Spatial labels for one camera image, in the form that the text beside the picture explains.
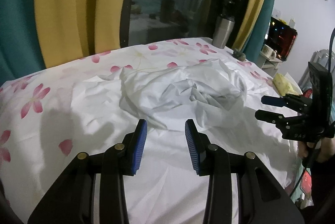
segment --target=pink flower pattern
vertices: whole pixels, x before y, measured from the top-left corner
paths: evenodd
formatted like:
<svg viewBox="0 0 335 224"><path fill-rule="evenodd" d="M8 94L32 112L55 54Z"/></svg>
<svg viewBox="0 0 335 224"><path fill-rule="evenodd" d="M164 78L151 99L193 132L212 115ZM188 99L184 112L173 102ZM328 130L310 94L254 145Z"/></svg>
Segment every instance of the pink flower pattern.
<svg viewBox="0 0 335 224"><path fill-rule="evenodd" d="M181 43L181 44L184 44L184 45L189 45L187 42L184 42L181 39L167 40L167 42L173 42L175 45L178 45L178 43Z"/></svg>
<svg viewBox="0 0 335 224"><path fill-rule="evenodd" d="M200 43L196 43L196 45L200 47L200 50L199 50L199 51L200 51L201 53L206 54L206 55L208 55L208 52L211 52L211 53L217 53L216 51L210 49L209 46L208 46L207 44L202 45L202 44L200 44Z"/></svg>
<svg viewBox="0 0 335 224"><path fill-rule="evenodd" d="M167 68L173 68L173 67L176 67L178 66L178 64L176 64L175 62L170 62L168 65L167 65Z"/></svg>
<svg viewBox="0 0 335 224"><path fill-rule="evenodd" d="M28 80L29 79L31 79L31 77L32 76L30 76L30 77L25 77L25 78L23 78L23 79L21 79L21 80L18 80L18 81L16 81L16 82L14 82L14 83L12 83L11 84L11 86L12 87L15 87L15 89L14 89L14 92L16 92L19 88L21 89L21 90L24 90L26 87L27 87L27 85L28 85Z"/></svg>
<svg viewBox="0 0 335 224"><path fill-rule="evenodd" d="M42 88L43 84L41 83L34 89L32 92L32 98L21 109L21 119L23 119L28 114L31 105L34 112L41 113L43 111L41 99L43 99L48 94L50 87L41 91Z"/></svg>
<svg viewBox="0 0 335 224"><path fill-rule="evenodd" d="M5 130L0 137L0 168L3 161L10 162L10 153L7 148L2 147L10 137L10 130Z"/></svg>
<svg viewBox="0 0 335 224"><path fill-rule="evenodd" d="M60 142L58 147L65 156L68 156L71 153L73 148L73 143L71 139L66 139L63 142Z"/></svg>
<svg viewBox="0 0 335 224"><path fill-rule="evenodd" d="M272 79L271 79L270 77L267 77L267 78L262 77L262 76L261 76L260 74L258 74L256 71L254 71L254 72L250 72L250 74L251 74L254 78L258 79L258 80L264 80L264 81L266 82L266 84L269 85L270 87L273 86L273 85L272 85Z"/></svg>
<svg viewBox="0 0 335 224"><path fill-rule="evenodd" d="M103 53L95 54L95 55L91 56L91 60L94 63L98 63L100 61L101 56L105 56L105 55L109 54L110 52L111 51L106 51L106 52L103 52Z"/></svg>
<svg viewBox="0 0 335 224"><path fill-rule="evenodd" d="M133 69L133 67L130 64L124 66L124 68ZM117 72L120 69L121 69L121 67L119 67L119 66L112 66L111 67L111 72L115 73L115 72Z"/></svg>
<svg viewBox="0 0 335 224"><path fill-rule="evenodd" d="M242 66L251 66L252 63L251 62L240 62L240 61L237 61L238 64L242 65Z"/></svg>
<svg viewBox="0 0 335 224"><path fill-rule="evenodd" d="M150 44L150 45L148 45L148 48L149 48L149 50L156 50L156 49L158 49L158 46L155 45L155 44Z"/></svg>

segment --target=metal screw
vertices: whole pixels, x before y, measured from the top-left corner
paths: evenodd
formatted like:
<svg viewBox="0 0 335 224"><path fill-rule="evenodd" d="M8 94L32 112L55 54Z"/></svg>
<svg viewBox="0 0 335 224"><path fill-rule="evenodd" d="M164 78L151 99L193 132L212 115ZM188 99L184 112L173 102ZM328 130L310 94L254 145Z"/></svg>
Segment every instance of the metal screw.
<svg viewBox="0 0 335 224"><path fill-rule="evenodd" d="M247 152L246 157L252 160L256 158L256 155L253 152Z"/></svg>
<svg viewBox="0 0 335 224"><path fill-rule="evenodd" d="M209 149L209 150L213 150L213 151L215 151L215 150L218 149L218 147L217 147L217 145L215 145L215 144L209 144L209 145L208 145L208 149Z"/></svg>
<svg viewBox="0 0 335 224"><path fill-rule="evenodd" d="M86 156L87 156L87 154L86 154L85 152L80 152L80 153L77 155L77 158L78 158L79 160L83 160L83 159L86 158Z"/></svg>
<svg viewBox="0 0 335 224"><path fill-rule="evenodd" d="M123 150L125 148L125 145L122 143L118 143L114 146L116 150Z"/></svg>

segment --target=black cable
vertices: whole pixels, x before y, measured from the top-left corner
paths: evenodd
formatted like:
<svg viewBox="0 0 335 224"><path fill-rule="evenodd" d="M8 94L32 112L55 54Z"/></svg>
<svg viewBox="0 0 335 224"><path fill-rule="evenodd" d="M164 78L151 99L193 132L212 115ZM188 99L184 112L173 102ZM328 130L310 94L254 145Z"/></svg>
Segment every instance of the black cable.
<svg viewBox="0 0 335 224"><path fill-rule="evenodd" d="M312 150L309 152L309 153L310 153L309 155L313 155L314 150L315 150L315 148L316 148L316 146L317 146L319 140L318 140L317 142L314 143ZM303 178L303 176L304 176L304 174L305 174L307 168L310 167L310 165L313 163L313 160L314 160L314 157L311 156L311 158L309 159L309 161L308 161L307 165L305 166L303 172L301 173L300 178L298 179L297 183L295 184L295 186L294 186L294 188L293 188L293 190L292 190L292 192L291 192L291 194L290 194L290 198L291 198L292 195L294 194L295 190L298 188L298 186L299 186L299 184L300 184L300 182L301 182L301 180L302 180L302 178Z"/></svg>
<svg viewBox="0 0 335 224"><path fill-rule="evenodd" d="M329 56L328 56L328 72L330 73L331 63L332 63L332 51L333 51L333 40L335 37L335 28L333 29L332 35L330 36L329 42Z"/></svg>

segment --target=teal curtain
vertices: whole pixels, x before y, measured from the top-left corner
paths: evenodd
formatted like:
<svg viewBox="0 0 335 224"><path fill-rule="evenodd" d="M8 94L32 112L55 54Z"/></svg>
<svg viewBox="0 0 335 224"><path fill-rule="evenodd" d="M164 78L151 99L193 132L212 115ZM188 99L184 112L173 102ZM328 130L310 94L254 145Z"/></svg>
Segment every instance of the teal curtain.
<svg viewBox="0 0 335 224"><path fill-rule="evenodd" d="M273 10L274 0L264 0L263 6L255 23L255 26L249 36L249 40L244 44L244 50L247 59L256 62L259 52L262 49L266 31Z"/></svg>
<svg viewBox="0 0 335 224"><path fill-rule="evenodd" d="M43 69L34 0L0 0L0 86Z"/></svg>

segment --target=person's hand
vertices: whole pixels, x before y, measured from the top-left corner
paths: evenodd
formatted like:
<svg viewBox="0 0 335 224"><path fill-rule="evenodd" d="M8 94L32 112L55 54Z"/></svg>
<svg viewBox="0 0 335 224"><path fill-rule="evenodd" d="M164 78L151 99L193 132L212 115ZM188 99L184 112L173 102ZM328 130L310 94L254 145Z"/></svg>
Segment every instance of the person's hand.
<svg viewBox="0 0 335 224"><path fill-rule="evenodd" d="M307 146L313 148L314 143L307 143ZM298 156L306 158L308 156L307 146L304 142L298 142ZM335 155L335 139L323 138L321 140L320 154L317 162L323 163Z"/></svg>

